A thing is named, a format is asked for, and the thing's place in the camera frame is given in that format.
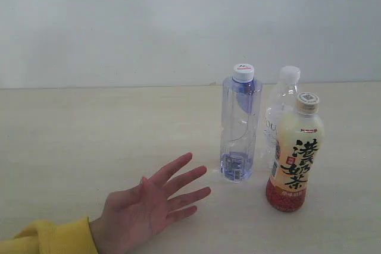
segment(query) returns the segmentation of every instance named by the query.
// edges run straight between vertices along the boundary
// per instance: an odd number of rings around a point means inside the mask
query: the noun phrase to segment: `hand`
[[[207,172],[201,166],[169,180],[191,159],[187,153],[151,178],[143,177],[138,186],[108,195],[101,217],[90,223],[99,254],[124,254],[197,211],[196,206],[184,207],[210,195],[209,187],[169,199]]]

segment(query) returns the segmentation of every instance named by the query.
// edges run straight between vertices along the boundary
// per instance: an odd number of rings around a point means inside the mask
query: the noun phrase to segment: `yellow sleeve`
[[[36,221],[13,240],[0,242],[0,254],[98,254],[88,218],[56,226]]]

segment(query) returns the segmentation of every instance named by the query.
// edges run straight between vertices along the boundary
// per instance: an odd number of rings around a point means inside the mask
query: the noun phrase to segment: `white bottle cap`
[[[318,110],[319,97],[310,92],[301,92],[296,101],[296,110],[301,114],[315,114]]]
[[[237,64],[234,66],[233,79],[239,83],[249,83],[254,78],[254,67],[249,64]]]
[[[279,79],[284,83],[297,83],[300,79],[300,69],[293,65],[287,65],[280,69]]]

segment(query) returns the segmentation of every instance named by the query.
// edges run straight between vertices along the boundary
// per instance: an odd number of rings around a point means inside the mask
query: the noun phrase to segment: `red bottle bottom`
[[[305,200],[305,193],[306,189],[300,191],[300,193],[295,194],[298,196],[282,195],[276,191],[275,186],[271,183],[270,179],[266,185],[266,198],[268,202],[272,205],[272,207],[283,212],[293,212],[301,208]]]

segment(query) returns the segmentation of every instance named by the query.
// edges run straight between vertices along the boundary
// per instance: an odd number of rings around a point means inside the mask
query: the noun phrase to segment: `clear plastic bottle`
[[[281,68],[279,82],[275,85],[268,98],[264,119],[266,148],[262,152],[262,157],[267,161],[269,168],[272,168],[275,158],[277,124],[284,113],[293,109],[298,94],[299,79],[299,68],[291,65]]]
[[[304,203],[310,169],[324,137],[318,104],[319,97],[302,92],[294,111],[279,121],[277,158],[267,182],[266,197],[280,211],[293,212]]]
[[[221,173],[230,181],[252,174],[261,91],[262,83],[248,64],[235,65],[233,77],[223,82],[220,163]]]

